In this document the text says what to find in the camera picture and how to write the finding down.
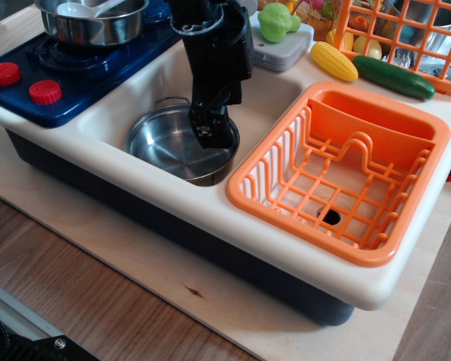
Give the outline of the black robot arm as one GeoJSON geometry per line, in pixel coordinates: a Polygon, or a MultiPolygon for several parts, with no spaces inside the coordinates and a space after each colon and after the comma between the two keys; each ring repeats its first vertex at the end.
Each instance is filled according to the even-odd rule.
{"type": "Polygon", "coordinates": [[[227,107],[241,103],[241,82],[253,71],[248,10],[237,1],[170,1],[169,7],[192,72],[192,130],[203,148],[227,149],[234,142],[227,107]]]}

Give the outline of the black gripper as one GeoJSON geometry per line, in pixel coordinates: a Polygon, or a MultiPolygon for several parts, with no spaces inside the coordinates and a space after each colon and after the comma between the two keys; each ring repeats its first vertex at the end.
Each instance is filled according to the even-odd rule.
{"type": "Polygon", "coordinates": [[[241,82],[253,70],[248,10],[238,2],[172,2],[171,14],[192,71],[192,130],[202,148],[229,149],[233,135],[226,105],[241,103],[241,82]]]}

